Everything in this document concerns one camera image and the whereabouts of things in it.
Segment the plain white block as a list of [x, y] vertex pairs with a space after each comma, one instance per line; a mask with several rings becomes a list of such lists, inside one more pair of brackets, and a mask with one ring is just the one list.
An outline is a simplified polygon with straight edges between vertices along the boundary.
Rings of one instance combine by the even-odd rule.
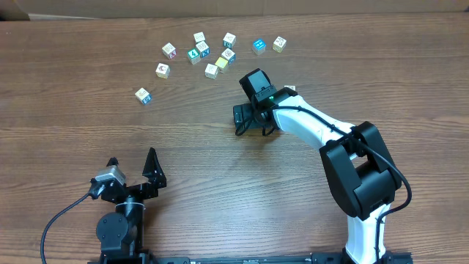
[[204, 74], [206, 77], [216, 79], [218, 75], [218, 66], [213, 64], [207, 64]]

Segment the white elephant block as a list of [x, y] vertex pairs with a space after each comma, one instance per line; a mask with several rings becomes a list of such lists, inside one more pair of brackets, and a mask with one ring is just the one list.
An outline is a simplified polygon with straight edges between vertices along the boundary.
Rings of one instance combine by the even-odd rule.
[[284, 85], [284, 87], [289, 88], [289, 89], [294, 90], [294, 91], [296, 90], [296, 87], [292, 86], [292, 85]]

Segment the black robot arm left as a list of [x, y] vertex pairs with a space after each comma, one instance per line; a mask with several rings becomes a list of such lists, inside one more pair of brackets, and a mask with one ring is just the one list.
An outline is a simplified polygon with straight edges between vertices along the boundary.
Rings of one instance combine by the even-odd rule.
[[115, 204], [115, 211], [107, 213], [97, 223], [100, 263], [157, 262], [151, 251], [144, 248], [144, 200], [158, 197], [158, 190], [166, 187], [166, 176], [152, 147], [142, 175], [147, 182], [128, 186], [118, 160], [111, 158], [106, 168], [91, 180], [90, 196]]

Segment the yellow top block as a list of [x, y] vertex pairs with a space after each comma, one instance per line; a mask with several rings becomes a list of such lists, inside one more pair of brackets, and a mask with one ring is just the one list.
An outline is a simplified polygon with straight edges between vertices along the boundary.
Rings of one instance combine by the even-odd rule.
[[220, 73], [226, 73], [229, 69], [229, 61], [223, 57], [219, 57], [216, 60], [215, 65], [217, 66]]

